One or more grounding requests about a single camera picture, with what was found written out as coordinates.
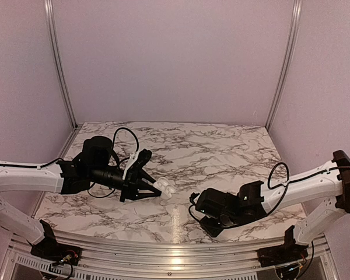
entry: robotic arm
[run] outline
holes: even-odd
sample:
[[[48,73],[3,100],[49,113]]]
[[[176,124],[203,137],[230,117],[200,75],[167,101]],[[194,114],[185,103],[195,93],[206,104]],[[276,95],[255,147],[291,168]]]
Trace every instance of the robotic arm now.
[[[131,155],[125,170],[113,150],[109,138],[95,136],[83,144],[82,152],[72,161],[55,160],[48,164],[23,164],[0,161],[0,193],[5,191],[48,191],[59,194],[77,194],[90,189],[91,183],[121,190],[120,201],[148,197],[171,196],[166,182],[156,182],[142,168],[152,152],[143,149]],[[113,157],[116,166],[110,166]],[[156,187],[162,187],[164,193]],[[69,262],[78,263],[80,248],[57,243],[53,230],[43,220],[35,220],[7,203],[0,195],[0,226],[24,237],[32,246],[32,255],[53,261],[71,256]]]
[[[296,176],[245,184],[237,195],[209,188],[194,202],[198,194],[192,194],[191,203],[205,214],[199,221],[201,227],[216,237],[224,229],[257,221],[277,209],[324,198],[306,219],[285,232],[284,244],[258,250],[262,267],[307,257],[312,240],[337,219],[350,214],[350,158],[341,150],[333,155],[332,161]],[[294,279],[281,276],[281,279]]]

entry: marble table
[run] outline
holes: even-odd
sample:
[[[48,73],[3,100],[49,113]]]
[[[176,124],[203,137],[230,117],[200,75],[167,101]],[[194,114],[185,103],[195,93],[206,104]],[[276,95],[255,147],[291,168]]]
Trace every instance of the marble table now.
[[[140,147],[153,152],[145,170],[155,179],[167,177],[176,186],[169,200],[159,197],[139,201],[119,201],[120,191],[97,199],[86,191],[76,195],[45,195],[36,218],[54,229],[108,239],[164,243],[211,243],[268,239],[303,219],[301,205],[276,211],[270,217],[210,238],[188,213],[189,196],[208,187],[237,193],[239,187],[254,180],[265,180],[278,152],[263,127],[190,124],[169,122],[101,122],[83,125],[66,159],[82,149],[84,140],[95,135],[112,138],[119,127],[132,129]],[[135,149],[133,137],[120,131],[114,147],[119,157]],[[91,193],[110,192],[96,185]]]

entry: marble surface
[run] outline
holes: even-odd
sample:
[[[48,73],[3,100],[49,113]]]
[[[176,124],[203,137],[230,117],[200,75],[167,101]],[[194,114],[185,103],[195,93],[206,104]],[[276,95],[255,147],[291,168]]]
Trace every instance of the marble surface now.
[[[86,123],[76,136],[66,159],[82,149],[95,135],[112,138],[119,127],[132,129],[140,147],[153,152],[145,170],[155,179],[165,176],[176,186],[169,200],[159,197],[119,201],[120,191],[97,199],[86,191],[76,195],[46,194],[36,218],[54,229],[108,239],[166,243],[211,243],[267,239],[305,217],[301,205],[276,211],[268,218],[224,230],[209,237],[188,213],[189,196],[213,187],[237,193],[254,180],[265,180],[279,155],[263,127],[184,124],[169,122]],[[122,159],[135,149],[133,137],[120,131],[114,147]],[[110,192],[96,185],[91,193]]]

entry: white wall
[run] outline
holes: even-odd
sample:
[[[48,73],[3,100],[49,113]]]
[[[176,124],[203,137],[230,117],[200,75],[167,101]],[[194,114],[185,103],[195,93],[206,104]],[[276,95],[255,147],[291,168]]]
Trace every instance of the white wall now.
[[[297,46],[270,131],[292,174],[350,156],[350,0],[304,1]],[[306,205],[312,210],[315,203]],[[350,279],[350,215],[326,233],[341,280]]]
[[[71,127],[61,99],[43,1],[0,1],[0,159],[47,162]],[[31,213],[38,192],[8,193]],[[0,228],[0,267],[10,234]]]
[[[55,0],[79,123],[264,125],[292,0]]]

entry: vertical metal post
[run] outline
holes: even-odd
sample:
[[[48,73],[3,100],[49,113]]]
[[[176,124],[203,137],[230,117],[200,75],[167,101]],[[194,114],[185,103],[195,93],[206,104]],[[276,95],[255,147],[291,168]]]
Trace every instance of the vertical metal post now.
[[[276,87],[276,92],[274,98],[272,100],[271,108],[268,113],[267,121],[266,121],[266,129],[269,132],[274,122],[280,99],[285,87],[286,77],[288,75],[289,67],[293,58],[293,53],[296,45],[296,40],[298,36],[298,28],[299,28],[299,19],[302,10],[302,0],[295,0],[293,5],[293,13],[292,13],[292,21],[290,24],[288,43],[286,45],[286,51],[284,56],[284,61],[282,64],[279,81]]]
[[[53,3],[52,3],[52,0],[44,0],[44,2],[45,2],[45,9],[46,9],[45,14],[47,15],[47,26],[48,26],[48,31],[50,35],[53,59],[56,67],[59,86],[61,88],[62,99],[65,104],[65,108],[66,108],[66,112],[67,112],[70,124],[73,130],[75,130],[78,127],[78,125],[76,123],[74,111],[72,109],[69,91],[65,80],[64,70],[62,68],[61,56],[59,52],[60,50],[58,48],[56,26],[54,22]]]

